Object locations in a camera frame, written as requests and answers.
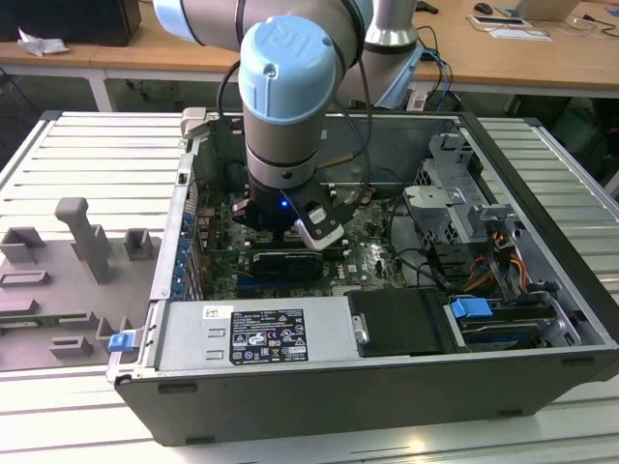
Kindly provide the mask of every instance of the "desk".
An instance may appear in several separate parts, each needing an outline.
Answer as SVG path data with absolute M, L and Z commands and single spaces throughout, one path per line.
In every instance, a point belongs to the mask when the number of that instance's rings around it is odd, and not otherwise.
M 453 90 L 619 98 L 619 40 L 569 35 L 552 23 L 544 23 L 552 42 L 494 39 L 474 30 L 465 19 L 474 13 L 475 0 L 431 3 L 440 13 L 417 13 L 414 21 L 418 27 L 436 30 L 441 55 L 454 69 Z M 0 65 L 13 74 L 86 78 L 98 109 L 111 111 L 114 104 L 106 79 L 219 81 L 238 59 L 235 52 L 172 37 L 163 31 L 152 7 L 140 8 L 142 25 L 127 47 L 70 44 L 69 53 L 37 58 L 15 43 L 0 43 Z M 583 3 L 575 12 L 619 24 L 603 5 Z M 432 44 L 427 30 L 422 38 Z M 411 88 L 424 98 L 437 76 L 434 64 L 420 63 Z
M 428 25 L 436 31 L 441 56 L 454 69 L 453 90 L 619 98 L 619 39 L 600 32 L 596 36 L 577 35 L 580 33 L 567 25 L 549 21 L 534 22 L 549 32 L 552 42 L 494 39 L 475 30 L 465 19 L 478 15 L 473 11 L 475 0 L 430 3 L 440 13 L 416 14 L 415 24 Z M 585 14 L 619 25 L 619 18 L 609 14 L 604 5 L 581 3 L 575 15 Z M 428 30 L 421 31 L 421 37 L 427 46 L 432 46 Z

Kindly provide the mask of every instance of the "blue latch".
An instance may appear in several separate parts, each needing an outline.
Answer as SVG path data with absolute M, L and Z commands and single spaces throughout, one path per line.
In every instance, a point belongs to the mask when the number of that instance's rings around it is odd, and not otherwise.
M 457 318 L 492 317 L 492 308 L 484 298 L 458 298 L 450 304 Z
M 107 343 L 107 350 L 110 353 L 130 353 L 133 351 L 133 341 L 135 340 L 135 333 L 115 333 L 109 338 Z

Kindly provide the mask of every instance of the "computer mouse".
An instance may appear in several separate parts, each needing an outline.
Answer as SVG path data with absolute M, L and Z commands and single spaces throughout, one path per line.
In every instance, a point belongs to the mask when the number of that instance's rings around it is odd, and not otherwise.
M 488 3 L 477 3 L 475 4 L 475 11 L 483 13 L 484 15 L 492 15 L 494 10 Z

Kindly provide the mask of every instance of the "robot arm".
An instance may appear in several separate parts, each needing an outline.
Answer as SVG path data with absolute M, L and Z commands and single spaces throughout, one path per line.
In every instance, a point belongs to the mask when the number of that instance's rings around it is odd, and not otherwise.
M 281 235 L 293 223 L 308 247 L 343 235 L 350 205 L 334 207 L 314 179 L 327 106 L 340 91 L 371 103 L 403 99 L 421 56 L 414 0 L 156 0 L 170 33 L 240 50 L 250 198 L 235 220 Z

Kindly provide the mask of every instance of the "sticker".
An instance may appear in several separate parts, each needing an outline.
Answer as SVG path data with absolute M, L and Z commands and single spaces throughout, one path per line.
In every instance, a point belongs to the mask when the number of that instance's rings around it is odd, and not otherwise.
M 24 329 L 26 327 L 39 327 L 36 322 L 7 322 L 0 324 L 0 329 Z
M 202 308 L 202 319 L 229 319 L 233 305 L 214 306 L 207 304 Z
M 231 363 L 295 363 L 309 360 L 302 309 L 247 312 L 230 309 L 227 317 L 231 319 Z

